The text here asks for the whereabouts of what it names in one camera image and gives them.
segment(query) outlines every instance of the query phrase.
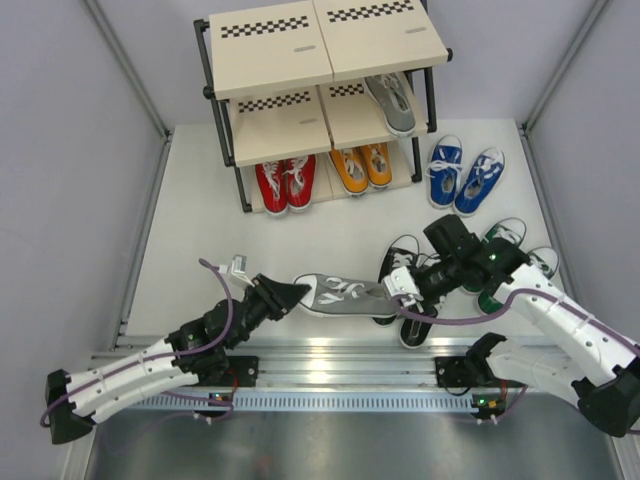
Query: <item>checkered pattern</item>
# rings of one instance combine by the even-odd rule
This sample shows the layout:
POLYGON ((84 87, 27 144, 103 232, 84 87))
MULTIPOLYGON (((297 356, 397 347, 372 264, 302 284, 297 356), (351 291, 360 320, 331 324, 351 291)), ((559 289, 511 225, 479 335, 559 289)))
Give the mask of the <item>checkered pattern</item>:
POLYGON ((250 37, 252 35, 263 35, 265 33, 286 32, 287 30, 297 30, 309 26, 306 15, 300 18, 281 18, 280 20, 269 20, 268 22, 245 23, 244 25, 233 25, 232 27, 222 27, 222 38, 229 37, 250 37))
POLYGON ((340 87, 329 87, 329 93, 332 97, 346 97, 347 95, 359 95, 364 93, 364 87, 361 83, 357 85, 342 85, 340 87))
POLYGON ((411 0, 396 0, 393 3, 383 3, 381 5, 371 5, 369 7, 349 8, 327 12, 330 22, 346 22, 347 20, 360 20, 361 18, 381 17, 382 15, 392 15, 394 13, 409 12, 414 10, 411 0))
POLYGON ((291 95, 282 95, 273 98, 261 98, 259 100, 239 102, 238 112, 259 112, 261 110, 269 110, 272 108, 285 107, 287 105, 295 105, 298 103, 310 101, 311 95, 309 94, 309 92, 294 93, 291 95))

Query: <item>shoe rack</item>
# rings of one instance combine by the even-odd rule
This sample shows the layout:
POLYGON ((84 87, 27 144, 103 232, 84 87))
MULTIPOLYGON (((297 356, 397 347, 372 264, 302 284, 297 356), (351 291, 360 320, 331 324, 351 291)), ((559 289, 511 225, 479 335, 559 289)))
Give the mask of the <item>shoe rack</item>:
POLYGON ((194 28, 203 94, 245 212, 264 210, 254 181, 247 200, 243 176, 254 173, 246 167, 321 154, 313 201, 331 200, 346 193, 334 192, 337 175, 322 154, 332 147, 397 143, 364 92, 363 78, 370 75, 404 72, 401 82, 416 118, 414 172, 401 149, 391 148, 399 152, 391 158, 392 187, 422 180, 417 136, 437 129, 431 68, 453 55, 429 20, 426 0, 307 0, 211 15, 194 28), (426 117, 413 94, 415 72, 425 78, 426 117))

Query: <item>gray sneaker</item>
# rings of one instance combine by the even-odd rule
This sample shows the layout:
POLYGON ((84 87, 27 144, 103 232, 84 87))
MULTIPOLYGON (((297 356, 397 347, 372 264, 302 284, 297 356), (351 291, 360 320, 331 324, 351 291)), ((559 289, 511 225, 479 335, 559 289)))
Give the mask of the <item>gray sneaker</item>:
POLYGON ((398 137, 411 135, 416 128, 416 119, 398 74, 366 77, 363 85, 382 109, 389 131, 398 137))
POLYGON ((349 280, 318 273, 300 275, 293 283, 311 287, 302 306, 318 317, 391 317, 396 315, 379 283, 349 280))

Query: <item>blue sneaker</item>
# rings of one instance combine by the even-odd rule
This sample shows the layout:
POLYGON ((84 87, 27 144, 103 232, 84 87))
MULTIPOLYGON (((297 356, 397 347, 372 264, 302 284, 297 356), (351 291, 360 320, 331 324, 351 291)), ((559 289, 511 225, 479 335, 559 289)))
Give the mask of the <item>blue sneaker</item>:
POLYGON ((447 208, 456 199, 462 183, 462 143, 454 135, 440 139, 427 165, 431 178, 429 201, 436 208, 447 208))
POLYGON ((462 217, 476 213, 480 204, 498 185, 504 169, 504 153, 499 149, 489 148, 482 152, 456 197, 454 211, 462 217))

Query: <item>shelf leg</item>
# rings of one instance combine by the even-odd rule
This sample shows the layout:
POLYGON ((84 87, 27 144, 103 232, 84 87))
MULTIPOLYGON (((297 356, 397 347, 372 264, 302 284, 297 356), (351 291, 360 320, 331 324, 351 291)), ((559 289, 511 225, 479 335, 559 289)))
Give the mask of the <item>shelf leg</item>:
POLYGON ((247 194, 244 191, 244 183, 242 182, 242 172, 238 167, 233 167, 233 171, 236 174, 236 183, 238 184, 238 193, 240 194, 240 203, 242 204, 242 211, 249 213, 253 211, 253 207, 247 201, 247 194))

